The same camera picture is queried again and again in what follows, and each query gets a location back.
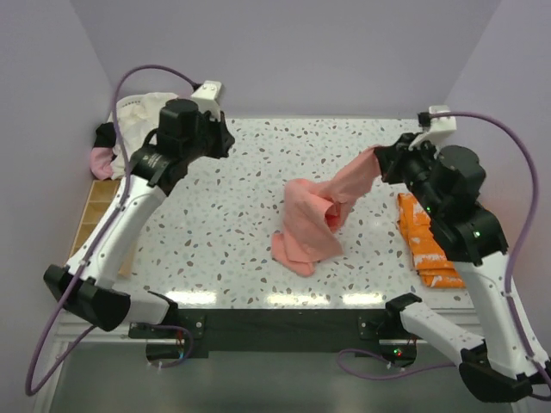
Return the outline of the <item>salmon pink t-shirt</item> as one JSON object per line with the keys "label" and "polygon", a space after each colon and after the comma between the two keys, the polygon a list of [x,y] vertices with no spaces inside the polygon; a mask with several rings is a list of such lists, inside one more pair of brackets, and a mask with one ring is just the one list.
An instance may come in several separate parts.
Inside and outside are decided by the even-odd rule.
{"label": "salmon pink t-shirt", "polygon": [[328,181],[297,178],[287,182],[283,190],[282,228],[271,237],[272,257],[297,275],[309,277],[317,262],[341,256],[344,250],[337,231],[380,175],[372,146]]}

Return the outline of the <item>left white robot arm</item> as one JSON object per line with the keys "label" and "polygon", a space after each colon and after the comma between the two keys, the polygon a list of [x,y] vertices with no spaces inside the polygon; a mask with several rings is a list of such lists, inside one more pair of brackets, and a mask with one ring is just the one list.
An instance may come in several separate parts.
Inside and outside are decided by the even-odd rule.
{"label": "left white robot arm", "polygon": [[130,158],[129,176],[81,248],[62,266],[52,265],[44,282],[69,313],[93,326],[147,324],[159,337],[178,327],[176,303],[159,293],[131,296],[114,289],[127,252],[150,216],[200,157],[228,157],[235,142],[219,108],[206,110],[196,99],[173,99],[159,113],[158,128]]}

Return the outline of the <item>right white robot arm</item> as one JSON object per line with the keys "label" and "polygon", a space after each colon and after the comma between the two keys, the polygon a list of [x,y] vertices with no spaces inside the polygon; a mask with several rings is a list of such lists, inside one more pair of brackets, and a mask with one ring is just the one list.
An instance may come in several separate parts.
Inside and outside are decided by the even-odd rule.
{"label": "right white robot arm", "polygon": [[437,314],[413,293],[385,304],[388,335],[424,339],[457,366],[464,385],[484,403],[514,403],[550,374],[550,358],[533,334],[513,283],[505,280],[508,244],[496,216],[478,201],[486,172],[458,145],[412,149],[404,133],[374,154],[382,180],[405,184],[430,217],[436,243],[463,280],[483,330],[472,334]]}

